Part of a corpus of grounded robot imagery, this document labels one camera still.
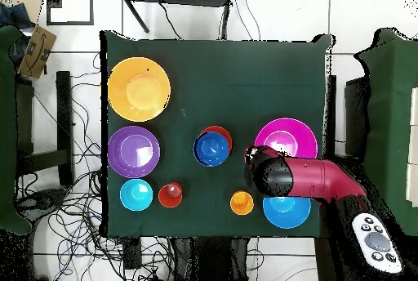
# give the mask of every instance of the orange bowl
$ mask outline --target orange bowl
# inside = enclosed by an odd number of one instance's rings
[[[168,104],[171,87],[162,67],[146,57],[131,57],[112,69],[108,98],[113,110],[126,120],[155,118]]]
[[[231,209],[237,215],[246,215],[252,211],[254,201],[252,196],[245,191],[237,191],[231,198]]]

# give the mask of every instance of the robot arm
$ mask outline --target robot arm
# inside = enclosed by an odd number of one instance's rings
[[[330,202],[364,196],[364,188],[335,163],[315,158],[290,158],[269,147],[250,147],[246,180],[264,196],[324,198]]]
[[[376,281],[383,274],[395,279],[402,273],[383,222],[362,204],[367,202],[365,189],[335,163],[291,158],[265,145],[252,146],[245,155],[245,179],[251,192],[261,198],[310,197],[331,203],[327,207],[336,208],[329,211],[338,244],[334,252],[344,258],[345,275],[355,273],[356,279]]]

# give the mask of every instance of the purple plate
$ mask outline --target purple plate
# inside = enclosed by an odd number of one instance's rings
[[[126,178],[146,176],[157,166],[159,159],[158,140],[143,127],[120,128],[109,139],[109,165],[120,176]]]

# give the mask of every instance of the green tablecloth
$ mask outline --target green tablecloth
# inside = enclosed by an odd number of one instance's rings
[[[381,29],[376,42],[358,58],[365,63],[371,84],[364,169],[404,233],[418,236],[418,207],[406,200],[411,92],[418,87],[418,41],[401,38],[393,29]]]
[[[243,154],[258,131],[275,118],[297,118],[308,124],[322,153],[325,104],[325,51],[331,36],[316,42],[132,41],[106,32],[108,71],[121,60],[145,56],[159,63],[171,83],[167,108],[145,123],[129,122],[108,105],[108,139],[121,127],[149,129],[161,147],[156,168],[144,177],[153,202],[131,212],[119,200],[127,178],[108,166],[109,236],[318,236],[318,204],[308,220],[292,230],[271,225],[262,202],[247,216],[229,206],[236,190],[247,190]],[[233,138],[225,163],[207,168],[196,162],[192,147],[203,128],[220,125]],[[172,181],[183,187],[174,209],[158,201],[159,189]]]
[[[0,27],[0,229],[27,234],[32,226],[13,207],[16,182],[16,83],[15,67],[9,59],[9,47],[23,34],[15,26]]]

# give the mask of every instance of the blue bowl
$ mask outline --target blue bowl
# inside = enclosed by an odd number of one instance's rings
[[[140,212],[153,201],[153,189],[142,179],[130,179],[121,188],[122,205],[133,212]]]
[[[194,141],[193,154],[203,166],[218,166],[228,158],[228,141],[218,132],[204,132]]]
[[[310,198],[268,197],[263,199],[265,217],[276,227],[283,229],[302,225],[309,216]]]

